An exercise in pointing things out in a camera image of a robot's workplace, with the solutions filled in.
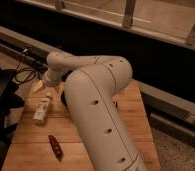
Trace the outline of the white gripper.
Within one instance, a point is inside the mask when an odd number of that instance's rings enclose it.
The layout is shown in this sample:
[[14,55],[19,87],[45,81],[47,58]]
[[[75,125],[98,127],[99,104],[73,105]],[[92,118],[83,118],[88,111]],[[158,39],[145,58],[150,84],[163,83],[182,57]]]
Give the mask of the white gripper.
[[43,75],[43,81],[39,80],[37,83],[35,83],[32,87],[32,92],[37,93],[38,91],[42,90],[45,85],[47,87],[55,87],[55,91],[57,93],[61,93],[63,91],[63,84],[60,84],[60,82],[64,74],[64,71],[48,68]]

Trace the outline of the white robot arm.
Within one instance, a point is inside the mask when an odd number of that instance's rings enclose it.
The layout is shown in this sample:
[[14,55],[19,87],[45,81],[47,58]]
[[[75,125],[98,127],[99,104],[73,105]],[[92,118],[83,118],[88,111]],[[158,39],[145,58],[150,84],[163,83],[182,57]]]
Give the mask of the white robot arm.
[[64,96],[95,171],[148,171],[113,96],[125,89],[133,75],[121,56],[75,56],[51,52],[42,82],[64,85]]

